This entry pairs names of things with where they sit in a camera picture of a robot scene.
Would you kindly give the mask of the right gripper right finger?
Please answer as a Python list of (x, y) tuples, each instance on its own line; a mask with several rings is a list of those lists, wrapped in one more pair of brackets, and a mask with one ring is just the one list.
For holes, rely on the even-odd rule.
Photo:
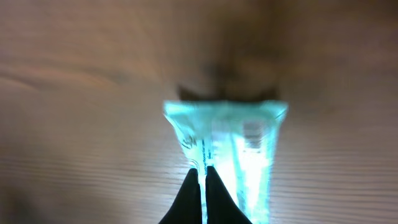
[(252, 224), (234, 203), (213, 166), (207, 167), (205, 190), (207, 224)]

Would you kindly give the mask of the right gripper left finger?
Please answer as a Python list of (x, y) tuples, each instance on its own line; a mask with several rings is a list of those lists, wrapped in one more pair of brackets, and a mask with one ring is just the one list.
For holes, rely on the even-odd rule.
[(159, 224), (202, 224), (201, 190), (198, 171), (188, 171), (168, 212)]

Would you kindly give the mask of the teal snack packet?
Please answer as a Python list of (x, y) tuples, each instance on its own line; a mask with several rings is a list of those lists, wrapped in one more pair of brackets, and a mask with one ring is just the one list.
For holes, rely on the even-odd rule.
[(269, 187), (279, 129), (289, 106), (267, 100), (166, 101), (172, 125), (189, 164), (205, 190), (209, 167), (220, 175), (234, 204), (251, 223), (269, 223)]

